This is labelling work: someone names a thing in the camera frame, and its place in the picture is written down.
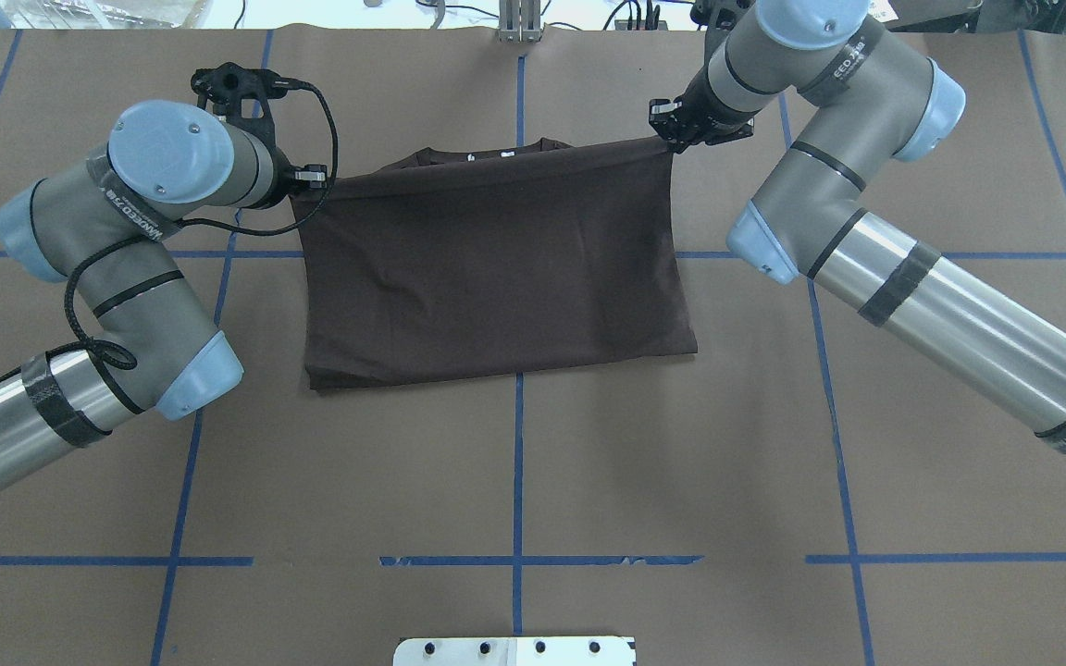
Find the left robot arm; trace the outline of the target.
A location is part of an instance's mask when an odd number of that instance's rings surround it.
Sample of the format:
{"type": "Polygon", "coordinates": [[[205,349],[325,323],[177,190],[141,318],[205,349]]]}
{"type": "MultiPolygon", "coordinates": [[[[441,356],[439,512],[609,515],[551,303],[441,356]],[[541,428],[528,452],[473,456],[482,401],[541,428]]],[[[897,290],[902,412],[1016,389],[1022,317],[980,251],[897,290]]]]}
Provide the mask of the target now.
{"type": "Polygon", "coordinates": [[[329,185],[334,167],[289,165],[253,121],[149,100],[122,113],[83,163],[0,208],[0,241],[27,273],[65,287],[101,325],[0,379],[0,490],[149,410],[196,412],[242,364],[166,248],[204,206],[262,208],[329,185]]]}

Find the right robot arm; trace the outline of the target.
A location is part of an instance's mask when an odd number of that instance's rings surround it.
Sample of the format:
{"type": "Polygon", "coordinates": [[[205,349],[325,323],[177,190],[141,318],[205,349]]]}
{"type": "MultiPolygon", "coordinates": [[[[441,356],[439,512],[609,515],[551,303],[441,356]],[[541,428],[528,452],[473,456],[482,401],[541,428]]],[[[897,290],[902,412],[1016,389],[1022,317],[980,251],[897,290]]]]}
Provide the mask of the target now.
{"type": "Polygon", "coordinates": [[[947,368],[1066,456],[1066,332],[868,211],[892,160],[934,151],[966,94],[865,1],[756,1],[680,96],[652,100],[673,152],[746,139],[795,90],[815,114],[752,195],[728,249],[787,285],[806,277],[947,368]]]}

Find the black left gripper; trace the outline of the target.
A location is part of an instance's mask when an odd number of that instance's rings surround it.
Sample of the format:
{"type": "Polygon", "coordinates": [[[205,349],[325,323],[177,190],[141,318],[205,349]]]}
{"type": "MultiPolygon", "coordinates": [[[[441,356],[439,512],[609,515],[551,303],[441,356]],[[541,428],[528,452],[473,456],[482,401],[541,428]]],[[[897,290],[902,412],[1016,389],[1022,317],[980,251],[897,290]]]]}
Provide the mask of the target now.
{"type": "Polygon", "coordinates": [[[285,159],[272,161],[272,181],[269,190],[269,205],[282,204],[284,199],[311,190],[328,186],[328,166],[307,164],[296,166],[285,159]]]}

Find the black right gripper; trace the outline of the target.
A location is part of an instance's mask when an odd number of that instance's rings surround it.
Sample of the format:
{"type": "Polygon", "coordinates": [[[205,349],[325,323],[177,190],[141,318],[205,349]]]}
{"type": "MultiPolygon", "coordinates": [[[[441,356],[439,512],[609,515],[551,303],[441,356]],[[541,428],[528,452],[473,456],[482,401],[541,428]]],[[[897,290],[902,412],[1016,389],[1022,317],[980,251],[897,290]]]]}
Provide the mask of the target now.
{"type": "Polygon", "coordinates": [[[739,111],[724,105],[711,88],[708,76],[699,72],[680,96],[655,98],[649,101],[649,126],[674,155],[687,148],[752,139],[753,111],[739,111]]]}

